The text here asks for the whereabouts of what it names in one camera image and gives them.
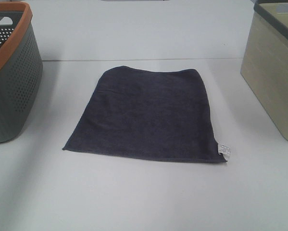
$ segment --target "folded cloth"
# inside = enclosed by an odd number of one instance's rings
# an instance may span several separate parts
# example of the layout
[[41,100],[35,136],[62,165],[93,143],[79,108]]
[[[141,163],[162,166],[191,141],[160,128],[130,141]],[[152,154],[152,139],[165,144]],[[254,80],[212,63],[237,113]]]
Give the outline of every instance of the folded cloth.
[[226,162],[194,69],[106,71],[64,150],[172,162]]

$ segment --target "white tag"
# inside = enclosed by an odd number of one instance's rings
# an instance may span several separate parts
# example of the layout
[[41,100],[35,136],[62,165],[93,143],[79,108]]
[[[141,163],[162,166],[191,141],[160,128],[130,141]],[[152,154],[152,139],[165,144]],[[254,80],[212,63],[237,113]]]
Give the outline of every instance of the white tag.
[[218,148],[218,152],[223,154],[223,156],[226,160],[230,158],[231,151],[230,151],[229,147],[227,147],[226,145],[223,145],[223,144],[218,144],[217,148]]

